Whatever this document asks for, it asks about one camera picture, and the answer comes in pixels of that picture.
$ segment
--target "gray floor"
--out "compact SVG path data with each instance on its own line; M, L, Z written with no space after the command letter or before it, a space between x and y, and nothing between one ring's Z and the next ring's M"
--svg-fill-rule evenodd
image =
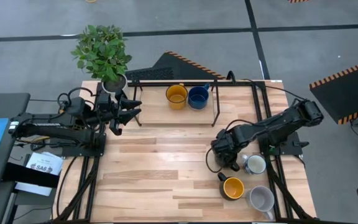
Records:
M251 3L258 27L358 24L358 0ZM77 34L87 24L115 24L127 32L250 27L241 0L0 0L0 37ZM260 39L271 79L312 100L310 82L358 64L358 29L263 32ZM74 46L75 40L0 42L0 92L54 99L90 79L71 60ZM131 37L130 70L151 67L166 50L218 73L233 70L237 78L262 79L251 33ZM54 103L31 102L28 111L56 110ZM299 130L301 140L311 143L304 152L314 205L322 220L358 223L358 137L323 112L322 124ZM12 155L25 152L15 148ZM31 208L20 207L17 216ZM35 211L15 223L42 222L49 215L49 210Z

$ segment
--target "plant pot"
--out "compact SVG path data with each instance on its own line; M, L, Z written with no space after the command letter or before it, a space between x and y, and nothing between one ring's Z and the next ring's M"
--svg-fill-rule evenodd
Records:
M123 90L124 93L129 97L129 89L127 77L125 75L118 75L118 81L107 81L102 82L102 88L106 93L110 93L111 99L115 101L116 92Z

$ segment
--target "mug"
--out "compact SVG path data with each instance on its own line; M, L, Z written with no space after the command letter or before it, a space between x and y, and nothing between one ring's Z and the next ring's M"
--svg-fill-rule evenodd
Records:
M265 171L266 161L262 156L246 156L243 154L241 157L244 160L244 169L248 174L261 174Z
M249 190L246 200L250 207L262 212L270 221L274 220L272 208L274 205L273 193L264 186L257 186Z
M173 110L180 110L186 106L187 95L187 89L183 83L172 85L165 92L165 96L169 101L169 107Z
M218 173L221 181L219 191L226 200L237 200L244 194L244 184L236 177L226 177L221 172Z
M193 87L189 91L189 105L191 108L196 110L201 110L208 104L208 88L209 83L205 84L204 86L196 86Z

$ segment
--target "yellow mug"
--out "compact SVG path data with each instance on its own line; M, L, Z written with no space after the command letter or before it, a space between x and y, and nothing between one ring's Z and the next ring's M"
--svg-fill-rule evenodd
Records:
M169 107L173 110L180 110L186 106L187 95L188 92L183 83L172 85L165 92L165 96L167 96L169 101Z

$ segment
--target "potted plant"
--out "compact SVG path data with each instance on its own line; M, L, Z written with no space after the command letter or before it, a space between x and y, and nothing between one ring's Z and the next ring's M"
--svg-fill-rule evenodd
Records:
M71 52L78 58L77 67L86 68L92 78L100 78L103 89L113 97L119 90L127 94L125 71L132 57L125 54L124 41L120 28L88 25Z

